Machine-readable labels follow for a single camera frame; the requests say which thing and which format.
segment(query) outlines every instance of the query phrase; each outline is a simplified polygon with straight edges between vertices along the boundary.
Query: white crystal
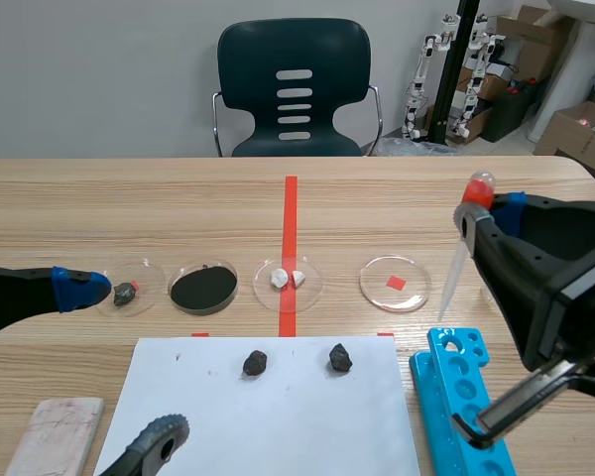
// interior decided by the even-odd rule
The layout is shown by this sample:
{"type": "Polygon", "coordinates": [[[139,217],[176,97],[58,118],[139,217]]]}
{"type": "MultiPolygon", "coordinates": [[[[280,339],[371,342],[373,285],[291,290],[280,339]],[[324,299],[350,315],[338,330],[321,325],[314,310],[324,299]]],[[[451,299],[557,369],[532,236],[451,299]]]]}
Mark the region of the white crystal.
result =
{"type": "Polygon", "coordinates": [[[282,268],[277,268],[271,272],[271,284],[281,289],[289,282],[289,273],[282,268]]]}
{"type": "Polygon", "coordinates": [[[306,275],[302,271],[294,271],[294,284],[296,285],[296,289],[299,288],[304,281],[306,281],[306,275]]]}

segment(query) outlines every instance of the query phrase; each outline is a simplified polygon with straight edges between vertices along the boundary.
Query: gray rock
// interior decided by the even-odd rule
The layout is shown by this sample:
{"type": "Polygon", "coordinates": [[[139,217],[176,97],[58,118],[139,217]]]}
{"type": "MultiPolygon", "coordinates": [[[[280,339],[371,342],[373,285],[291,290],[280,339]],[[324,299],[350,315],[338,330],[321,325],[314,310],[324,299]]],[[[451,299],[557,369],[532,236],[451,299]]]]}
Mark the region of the gray rock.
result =
{"type": "Polygon", "coordinates": [[[333,347],[333,350],[330,351],[328,356],[330,357],[331,367],[337,372],[348,372],[353,366],[353,363],[348,356],[348,352],[346,352],[346,349],[344,349],[344,346],[341,344],[337,344],[333,347]]]}
{"type": "Polygon", "coordinates": [[[262,374],[267,369],[267,354],[254,350],[242,366],[242,371],[248,376],[262,374]]]}
{"type": "Polygon", "coordinates": [[[136,294],[137,290],[135,290],[135,287],[130,283],[121,283],[120,285],[115,286],[115,299],[113,303],[117,307],[121,307],[132,301],[136,294]]]}

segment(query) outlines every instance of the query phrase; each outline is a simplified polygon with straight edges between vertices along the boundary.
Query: pipette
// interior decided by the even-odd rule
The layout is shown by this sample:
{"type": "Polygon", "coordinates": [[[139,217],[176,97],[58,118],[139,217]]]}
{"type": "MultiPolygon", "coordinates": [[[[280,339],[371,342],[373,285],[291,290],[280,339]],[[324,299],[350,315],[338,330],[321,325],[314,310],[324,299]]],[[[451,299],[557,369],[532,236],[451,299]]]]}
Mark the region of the pipette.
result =
{"type": "MultiPolygon", "coordinates": [[[[474,202],[490,209],[492,202],[494,201],[494,188],[496,187],[496,180],[489,172],[480,171],[475,173],[467,183],[465,192],[461,198],[461,203],[474,202]]],[[[454,296],[458,280],[465,267],[465,260],[467,259],[469,251],[463,237],[458,241],[456,246],[456,253],[452,259],[452,264],[447,273],[447,279],[445,280],[445,286],[443,287],[443,295],[440,299],[440,310],[438,311],[438,321],[443,320],[443,315],[449,306],[449,302],[454,296]]]]}

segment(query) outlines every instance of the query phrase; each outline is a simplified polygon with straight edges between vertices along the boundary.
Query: cardboard box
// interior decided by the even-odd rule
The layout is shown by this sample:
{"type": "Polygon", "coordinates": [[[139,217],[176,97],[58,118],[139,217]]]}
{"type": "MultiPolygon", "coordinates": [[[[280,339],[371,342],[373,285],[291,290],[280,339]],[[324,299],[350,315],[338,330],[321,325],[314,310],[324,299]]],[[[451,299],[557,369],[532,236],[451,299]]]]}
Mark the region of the cardboard box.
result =
{"type": "MultiPolygon", "coordinates": [[[[485,128],[485,124],[487,124],[487,119],[489,118],[489,114],[491,109],[487,109],[477,116],[472,117],[472,120],[469,121],[467,124],[467,129],[469,129],[469,137],[467,139],[463,139],[462,137],[451,136],[449,133],[449,127],[447,128],[447,139],[457,145],[467,145],[480,136],[483,133],[483,129],[485,128]]],[[[434,106],[429,106],[427,108],[427,113],[425,114],[425,130],[429,129],[429,124],[432,121],[432,114],[434,114],[434,106]]]]}
{"type": "MultiPolygon", "coordinates": [[[[472,70],[467,67],[462,67],[460,74],[458,75],[458,85],[456,86],[457,91],[465,92],[467,90],[467,84],[469,79],[472,77],[472,70]]],[[[483,87],[480,90],[478,97],[485,99],[486,101],[494,102],[496,98],[509,86],[509,82],[495,74],[485,74],[483,87]]]]}
{"type": "Polygon", "coordinates": [[[571,157],[595,170],[595,104],[585,102],[553,114],[534,154],[571,157]],[[588,120],[590,127],[577,121],[588,120]]]}
{"type": "Polygon", "coordinates": [[[564,17],[553,25],[537,27],[534,22],[547,10],[523,5],[516,20],[499,17],[496,31],[508,38],[523,41],[516,67],[519,72],[514,79],[522,80],[534,77],[537,81],[551,75],[555,64],[564,49],[568,34],[573,26],[573,19],[564,17]]]}
{"type": "MultiPolygon", "coordinates": [[[[467,69],[474,69],[476,67],[476,59],[470,58],[465,62],[465,67],[467,69]]],[[[512,75],[514,74],[508,67],[502,66],[501,64],[495,64],[494,62],[490,62],[487,64],[487,70],[485,71],[487,74],[493,74],[494,76],[498,76],[501,79],[506,80],[509,82],[512,79],[512,75]]]]}

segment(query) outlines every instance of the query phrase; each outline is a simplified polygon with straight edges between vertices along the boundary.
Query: floor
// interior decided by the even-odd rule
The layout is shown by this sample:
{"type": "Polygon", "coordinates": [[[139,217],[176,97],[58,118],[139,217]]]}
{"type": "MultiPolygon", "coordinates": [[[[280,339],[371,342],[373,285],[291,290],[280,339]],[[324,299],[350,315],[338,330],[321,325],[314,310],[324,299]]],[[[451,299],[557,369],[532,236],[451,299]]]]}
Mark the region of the floor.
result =
{"type": "Polygon", "coordinates": [[[498,142],[487,142],[479,137],[459,147],[459,151],[468,156],[532,156],[536,144],[527,139],[528,124],[523,124],[498,142]]]}

